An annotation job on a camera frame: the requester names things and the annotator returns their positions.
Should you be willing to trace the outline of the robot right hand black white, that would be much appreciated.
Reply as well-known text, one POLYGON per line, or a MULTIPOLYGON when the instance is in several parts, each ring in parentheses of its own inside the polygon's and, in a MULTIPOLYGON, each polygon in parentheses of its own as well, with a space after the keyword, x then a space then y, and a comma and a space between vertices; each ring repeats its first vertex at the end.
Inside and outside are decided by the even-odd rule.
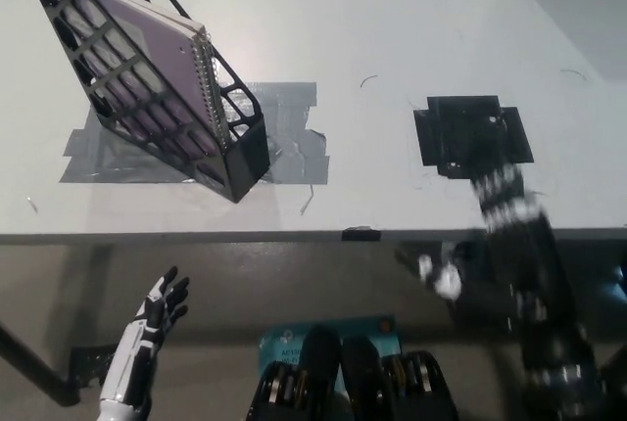
MULTIPOLYGON (((541 206, 525 189, 519 167, 512 163, 477 173, 470 183, 489 238, 545 217, 541 206)), ((455 249, 454 244, 445 244, 439 258, 420 254, 411 262, 421 283, 450 302, 458 300, 470 288, 462 276, 463 259, 455 256, 455 249)))

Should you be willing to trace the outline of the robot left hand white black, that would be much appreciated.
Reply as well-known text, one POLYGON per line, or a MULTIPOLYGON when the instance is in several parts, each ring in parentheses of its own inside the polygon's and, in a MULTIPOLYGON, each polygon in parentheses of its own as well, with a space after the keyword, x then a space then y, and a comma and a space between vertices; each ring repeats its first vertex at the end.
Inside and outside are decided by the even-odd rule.
POLYGON ((102 386, 100 400, 138 410, 148 399, 158 353, 176 321, 188 307, 190 279, 172 267, 158 279, 126 325, 102 386))

